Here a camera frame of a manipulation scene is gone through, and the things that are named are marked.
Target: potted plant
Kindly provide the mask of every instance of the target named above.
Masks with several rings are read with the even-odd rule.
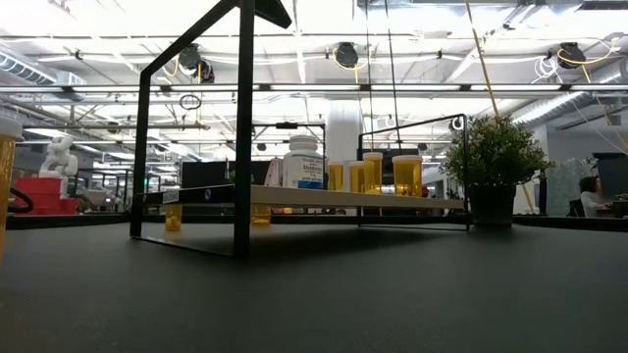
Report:
[[[476,118],[468,125],[468,185],[476,226],[510,227],[516,185],[553,165],[533,132],[510,118]],[[464,132],[454,130],[441,170],[464,182]]]

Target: green plant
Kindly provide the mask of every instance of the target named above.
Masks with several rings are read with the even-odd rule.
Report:
[[[553,166],[533,139],[534,133],[510,118],[476,118],[469,123],[469,184],[515,185],[528,182],[535,171]],[[458,181],[464,176],[464,134],[453,132],[441,170]]]

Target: fluorescent light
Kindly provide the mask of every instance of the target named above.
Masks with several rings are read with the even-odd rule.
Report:
[[[116,141],[75,141],[75,144],[89,144],[89,145],[116,144]]]
[[[164,172],[176,172],[177,171],[177,168],[175,167],[156,167],[156,168]]]
[[[175,92],[236,92],[236,84],[184,84],[170,87]],[[259,90],[259,85],[253,85],[253,90]]]
[[[87,151],[87,152],[92,152],[92,153],[102,153],[101,151],[93,148],[93,147],[89,147],[89,146],[82,146],[82,145],[78,145],[78,148],[80,148],[81,150]]]
[[[628,90],[628,84],[574,84],[571,90]]]
[[[359,91],[359,84],[272,84],[279,91]]]
[[[396,89],[397,91],[455,91],[460,89],[459,84],[374,84],[371,86],[373,90],[389,90]]]
[[[103,170],[129,170],[131,166],[112,166],[106,163],[94,162],[95,169],[103,169]]]
[[[364,140],[371,142],[371,139],[369,138],[365,138]],[[373,142],[374,143],[396,143],[396,140],[376,138],[373,140]],[[448,144],[448,143],[451,143],[451,140],[413,140],[409,138],[402,138],[401,143],[402,144],[406,144],[406,143]]]
[[[31,133],[36,133],[42,136],[48,136],[48,137],[64,137],[67,136],[67,134],[56,130],[56,129],[48,129],[48,128],[27,128],[25,130],[26,132],[31,132]]]
[[[75,92],[139,92],[139,86],[73,86]]]
[[[540,90],[558,90],[560,84],[494,84],[491,86],[493,91],[540,91]],[[471,90],[489,90],[485,84],[473,84]]]
[[[107,152],[108,155],[120,159],[133,160],[135,159],[135,155],[132,153],[123,153],[123,152]]]
[[[165,76],[157,76],[157,79],[159,79],[159,80],[163,80],[163,81],[165,81],[165,82],[166,82],[166,83],[168,83],[168,84],[173,84],[173,82],[172,82],[172,81],[170,81],[170,80],[169,80],[167,77],[165,77]]]
[[[19,86],[0,87],[0,93],[57,93],[63,92],[63,88],[55,86]]]
[[[616,80],[616,79],[618,79],[620,77],[621,77],[621,73],[615,74],[615,75],[613,75],[611,77],[607,77],[607,78],[601,79],[600,83],[609,83],[609,82],[611,82],[613,80]]]
[[[22,145],[30,145],[30,144],[48,144],[52,141],[50,140],[34,140],[34,141],[22,141],[22,142],[16,142],[17,144],[22,144]]]

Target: bottle label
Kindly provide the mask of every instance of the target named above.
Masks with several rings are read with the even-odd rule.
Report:
[[[323,188],[323,158],[292,155],[286,166],[287,170],[287,187],[291,188]]]

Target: white column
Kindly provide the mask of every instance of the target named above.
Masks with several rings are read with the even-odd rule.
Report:
[[[332,101],[327,115],[327,156],[344,162],[344,190],[349,190],[348,162],[357,156],[358,137],[362,131],[360,102]]]

